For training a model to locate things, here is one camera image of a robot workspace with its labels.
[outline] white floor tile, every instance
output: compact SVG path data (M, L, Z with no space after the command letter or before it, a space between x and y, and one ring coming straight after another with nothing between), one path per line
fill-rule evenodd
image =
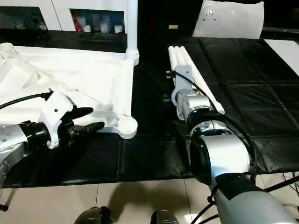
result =
M180 224L190 220L184 180L100 184L97 206L107 206L120 224L149 224L156 210L168 210Z
M207 197L211 195L209 187L203 183L200 183L196 179L186 179L185 180L190 211L192 220L197 216L197 214L208 205ZM201 218L198 219L196 223L203 221L204 219L216 215L218 213L216 206L211 207ZM220 219L214 219L209 224L220 224Z
M290 173L286 173L285 176L287 179L292 177ZM281 174L262 175L262 179L266 187L270 187L274 184L284 181ZM299 218L299 212L297 209L297 206L299 206L299 196L294 190L292 190L289 186L286 186L271 192L271 194L275 196L278 199L278 201L280 201L280 203L284 205L285 209L294 218Z
M265 189L266 187L261 175L256 176L256 186L258 186L261 189Z
M73 224L81 212L95 206L98 185L4 189L1 224Z

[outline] robotic arm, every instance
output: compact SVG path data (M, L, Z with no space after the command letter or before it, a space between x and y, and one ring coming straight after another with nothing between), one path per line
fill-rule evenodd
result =
M221 223L297 223L271 194L250 181L250 156L244 142L228 128L212 101L193 90L197 85L191 84L190 67L177 66L175 71L172 99L178 118L190 130L191 170L211 189L215 201L209 199L217 206Z
M37 94L34 97L45 99L41 108L39 122L25 121L18 125L0 127L0 188L11 167L33 153L34 148L47 145L49 149L58 147L59 139L74 141L81 133L94 132L104 126L103 122L86 127L75 126L73 119L93 112L92 108L77 108L72 100L61 92ZM11 101L5 106L19 102Z

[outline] white tube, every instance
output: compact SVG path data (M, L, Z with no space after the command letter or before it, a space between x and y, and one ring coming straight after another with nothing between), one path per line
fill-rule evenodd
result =
M216 109L218 112L224 114L224 108L223 106L216 100L213 93L211 92L210 88L207 86L204 78L201 76L200 72L196 68L194 62L190 58L188 52L184 47L180 47L181 55L183 56L185 62L187 65L191 66L192 68L192 77L196 85L198 85L199 88L203 90L203 92L206 93L206 95L211 99L211 101L214 103Z
M174 47L174 52L176 53L177 61L179 65L186 65L183 55L178 46Z
M127 10L127 50L126 57L134 59L134 65L139 63L139 51L137 48L137 19L138 19L138 0L128 0Z
M174 52L173 46L170 46L168 48L168 53L169 53L169 59L170 59L170 65L171 65L171 70L174 71L178 65L177 57Z

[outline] white pipe bundle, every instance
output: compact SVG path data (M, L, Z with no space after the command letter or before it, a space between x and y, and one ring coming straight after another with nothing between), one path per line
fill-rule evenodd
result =
M170 57L170 63L171 63L171 69L175 70L175 68L178 65L189 65L192 68L192 77L194 80L194 83L203 90L203 92L208 95L208 97L211 99L211 101L214 103L216 109L218 112L224 114L224 108L223 106L216 100L213 93L211 92L210 88L207 86L204 78L196 68L194 62L192 61L191 57L189 56L188 52L184 47L178 47L178 46L170 46L168 48L169 57Z

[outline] table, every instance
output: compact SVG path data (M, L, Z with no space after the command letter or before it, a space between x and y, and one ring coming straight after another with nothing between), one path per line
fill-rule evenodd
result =
M124 52L125 36L22 31L0 35L14 45ZM73 148L41 149L12 168L4 187L189 178L188 130L170 102L167 48L184 45L227 115L258 146L259 173L299 171L298 75L263 40L179 38L139 41L132 116L137 135L95 133Z

